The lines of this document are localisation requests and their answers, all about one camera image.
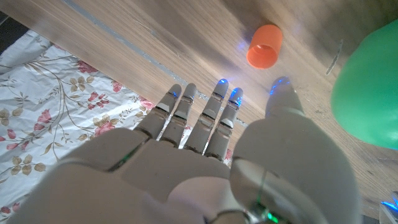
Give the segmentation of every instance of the floral bedsheet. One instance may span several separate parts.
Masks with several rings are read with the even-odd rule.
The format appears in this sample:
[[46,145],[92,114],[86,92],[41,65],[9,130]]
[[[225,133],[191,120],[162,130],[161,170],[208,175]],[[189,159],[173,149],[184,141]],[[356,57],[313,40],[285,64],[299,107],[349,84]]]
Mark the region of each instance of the floral bedsheet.
[[65,154],[155,106],[31,30],[0,56],[0,91],[0,222]]

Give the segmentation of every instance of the white robotic hand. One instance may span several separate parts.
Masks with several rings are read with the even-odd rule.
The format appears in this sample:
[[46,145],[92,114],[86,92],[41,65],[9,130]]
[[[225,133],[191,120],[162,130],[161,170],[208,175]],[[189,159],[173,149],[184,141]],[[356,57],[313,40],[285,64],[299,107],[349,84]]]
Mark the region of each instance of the white robotic hand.
[[194,84],[177,102],[174,85],[134,129],[114,129],[64,157],[9,223],[347,223],[360,222],[349,162],[304,116],[289,79],[275,81],[266,118],[222,162],[243,91],[220,80],[183,149]]

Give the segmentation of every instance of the orange plastic cap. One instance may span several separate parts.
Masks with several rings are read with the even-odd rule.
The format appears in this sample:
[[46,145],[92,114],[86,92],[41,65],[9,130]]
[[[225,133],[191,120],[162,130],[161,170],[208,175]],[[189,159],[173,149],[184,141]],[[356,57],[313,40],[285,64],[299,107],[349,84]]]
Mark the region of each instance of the orange plastic cap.
[[270,68],[278,60],[282,31],[275,25],[264,25],[254,33],[246,58],[254,68]]

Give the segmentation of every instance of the green object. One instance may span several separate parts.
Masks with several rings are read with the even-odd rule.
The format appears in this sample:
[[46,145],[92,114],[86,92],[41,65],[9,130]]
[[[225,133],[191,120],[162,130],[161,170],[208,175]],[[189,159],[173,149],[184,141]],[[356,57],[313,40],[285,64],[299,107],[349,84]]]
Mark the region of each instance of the green object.
[[369,34],[344,65],[331,109],[358,139],[398,150],[398,20]]

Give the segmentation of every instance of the wooden surface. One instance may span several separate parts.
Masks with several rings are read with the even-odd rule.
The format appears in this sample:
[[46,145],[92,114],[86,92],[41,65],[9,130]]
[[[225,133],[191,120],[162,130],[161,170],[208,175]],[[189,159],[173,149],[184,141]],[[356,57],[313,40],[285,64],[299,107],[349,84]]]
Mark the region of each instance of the wooden surface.
[[[206,95],[227,78],[229,93],[244,90],[238,118],[247,124],[264,117],[272,81],[288,76],[306,115],[348,156],[363,213],[377,218],[379,202],[398,188],[398,151],[344,132],[329,101],[342,65],[363,38],[398,18],[398,0],[3,0],[0,10],[153,102],[181,82],[174,75]],[[256,70],[246,51],[254,31],[268,23],[282,29],[284,41],[276,65]],[[205,103],[195,99],[189,124]],[[232,147],[243,130],[236,125]]]

